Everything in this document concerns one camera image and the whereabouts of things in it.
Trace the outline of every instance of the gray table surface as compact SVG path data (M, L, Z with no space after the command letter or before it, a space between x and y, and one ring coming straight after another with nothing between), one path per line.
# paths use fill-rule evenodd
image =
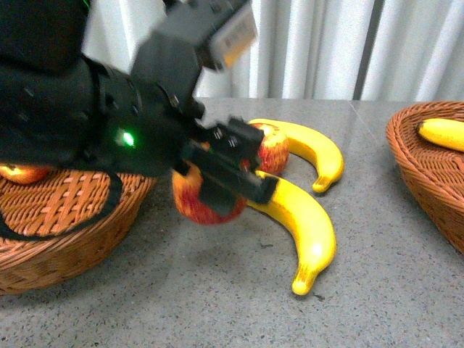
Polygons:
M160 178L125 240L72 280L0 297L0 347L464 347L464 257L399 175L385 139L412 103L204 99L206 123L229 114L310 126L344 153L339 184L317 200L338 250L305 297L291 292L294 242L247 209L195 225ZM292 156L284 177L310 191Z

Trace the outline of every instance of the red apple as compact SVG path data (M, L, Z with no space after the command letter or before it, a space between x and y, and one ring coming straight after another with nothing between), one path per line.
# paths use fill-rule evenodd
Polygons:
M260 170L266 173L280 175L289 161L289 140L286 134L274 125L254 123L254 127L264 131L264 139L258 151L262 160Z
M35 183L45 177L50 172L50 167L37 167L32 165L11 165L0 164L0 175L4 178L26 185Z
M178 211L188 219L200 225L215 225L218 223L227 223L236 218L247 207L247 200L240 198L233 211L221 216L214 210L203 204L199 200L200 187L203 178L200 170L192 165L188 174L183 176L176 171L173 172L173 193L174 202Z

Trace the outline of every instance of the curtain fold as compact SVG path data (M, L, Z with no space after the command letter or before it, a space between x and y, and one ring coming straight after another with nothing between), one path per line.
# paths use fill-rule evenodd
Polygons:
M361 100L464 99L464 0L382 2L372 33L374 0L253 0L258 39L230 71L204 70L195 94L352 99L374 35ZM162 1L92 4L84 52L127 71Z

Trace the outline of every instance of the wicker basket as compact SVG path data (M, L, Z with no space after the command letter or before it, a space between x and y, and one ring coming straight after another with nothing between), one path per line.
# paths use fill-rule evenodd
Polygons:
M140 175L117 175L119 203L102 220L64 233L102 212L110 176L55 171L29 186L0 179L0 210L14 232L47 241L0 239L0 295L19 294L75 277L101 262L123 239L140 204L156 183Z
M403 109L389 121L386 137L407 187L442 234L464 254L464 154L418 135L416 125L433 117L464 121L464 102L429 102Z

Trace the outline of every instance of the yellow banana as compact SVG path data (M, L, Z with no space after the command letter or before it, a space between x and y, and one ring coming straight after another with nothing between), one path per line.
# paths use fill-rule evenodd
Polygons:
M344 160L340 149L322 133L303 125L265 118L251 120L249 123L275 125L287 135L290 152L310 162L318 172L318 179L312 184L314 192L327 191L343 174Z
M464 152L464 122L446 118L429 118L418 124L425 140L448 149Z
M264 178L273 176L257 171ZM268 204L247 204L284 225L295 240L298 270L292 290L297 295L307 294L318 274L334 259L336 238L330 217L306 191L282 178Z

